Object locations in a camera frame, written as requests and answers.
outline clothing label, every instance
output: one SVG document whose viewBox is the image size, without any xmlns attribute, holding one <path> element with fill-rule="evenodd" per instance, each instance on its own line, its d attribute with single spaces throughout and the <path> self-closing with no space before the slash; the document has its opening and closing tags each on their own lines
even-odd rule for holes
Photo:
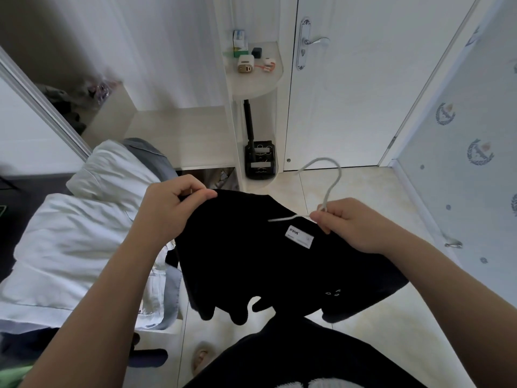
<svg viewBox="0 0 517 388">
<path fill-rule="evenodd" d="M 309 235 L 305 231 L 301 231 L 294 226 L 289 226 L 288 232 L 285 234 L 285 236 L 297 244 L 306 247 L 307 249 L 311 248 L 312 240 L 314 239 L 312 235 Z"/>
</svg>

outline hand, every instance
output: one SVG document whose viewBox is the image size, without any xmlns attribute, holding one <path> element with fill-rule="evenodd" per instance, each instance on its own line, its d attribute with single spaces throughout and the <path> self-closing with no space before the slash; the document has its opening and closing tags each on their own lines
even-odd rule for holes
<svg viewBox="0 0 517 388">
<path fill-rule="evenodd" d="M 190 190 L 193 193 L 180 202 L 178 196 Z M 165 244 L 181 234 L 196 208 L 215 197 L 215 190 L 207 189 L 190 174 L 152 183 L 147 188 L 126 240 L 158 253 Z"/>
<path fill-rule="evenodd" d="M 320 228 L 342 237 L 355 249 L 365 253 L 389 253 L 393 246 L 407 235 L 408 231 L 377 211 L 353 198 L 329 201 L 327 211 L 311 213 L 310 217 Z"/>
</svg>

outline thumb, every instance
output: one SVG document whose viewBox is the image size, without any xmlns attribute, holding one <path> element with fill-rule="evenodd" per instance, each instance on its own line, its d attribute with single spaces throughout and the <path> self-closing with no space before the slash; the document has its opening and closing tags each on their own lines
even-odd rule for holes
<svg viewBox="0 0 517 388">
<path fill-rule="evenodd" d="M 199 189 L 189 195 L 183 202 L 179 203 L 178 208 L 187 215 L 187 218 L 192 215 L 194 210 L 198 208 L 205 201 L 217 197 L 217 192 L 213 189 Z"/>
<path fill-rule="evenodd" d="M 319 224 L 320 227 L 329 228 L 337 235 L 345 238 L 348 223 L 343 218 L 324 211 L 314 211 L 311 213 L 310 218 Z"/>
</svg>

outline white hanger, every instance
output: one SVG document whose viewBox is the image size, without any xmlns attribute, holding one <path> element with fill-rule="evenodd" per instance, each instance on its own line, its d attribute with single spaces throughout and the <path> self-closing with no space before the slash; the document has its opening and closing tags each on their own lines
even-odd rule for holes
<svg viewBox="0 0 517 388">
<path fill-rule="evenodd" d="M 338 167 L 338 172 L 339 172 L 338 178 L 334 181 L 334 183 L 332 185 L 330 185 L 330 188 L 328 188 L 328 190 L 327 190 L 327 194 L 323 198 L 323 204 L 322 204 L 322 206 L 320 208 L 320 211 L 326 211 L 327 210 L 327 200 L 328 200 L 328 196 L 330 195 L 330 191 L 332 190 L 332 188 L 334 186 L 336 186 L 336 184 L 341 179 L 341 166 L 339 166 L 339 163 L 336 160 L 332 159 L 332 158 L 316 158 L 316 159 L 311 160 L 304 167 L 302 167 L 300 170 L 298 170 L 296 173 L 294 173 L 294 175 L 300 174 L 300 172 L 302 172 L 303 170 L 307 169 L 310 165 L 312 165 L 315 162 L 321 161 L 321 160 L 326 160 L 326 161 L 332 162 L 333 164 L 335 164 Z M 308 218 L 308 217 L 309 217 L 309 215 L 299 215 L 299 214 L 296 214 L 296 215 L 290 216 L 288 218 L 269 219 L 268 222 L 282 222 L 284 220 L 291 220 L 291 219 L 294 219 L 294 218 Z"/>
</svg>

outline forearm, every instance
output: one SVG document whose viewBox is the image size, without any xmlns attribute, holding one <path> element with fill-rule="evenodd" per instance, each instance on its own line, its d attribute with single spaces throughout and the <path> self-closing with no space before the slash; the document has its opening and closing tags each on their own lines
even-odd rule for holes
<svg viewBox="0 0 517 388">
<path fill-rule="evenodd" d="M 20 387 L 122 386 L 139 305 L 157 254 L 128 237 Z"/>
<path fill-rule="evenodd" d="M 429 306 L 478 387 L 517 381 L 517 309 L 428 242 L 400 234 L 386 256 Z"/>
</svg>

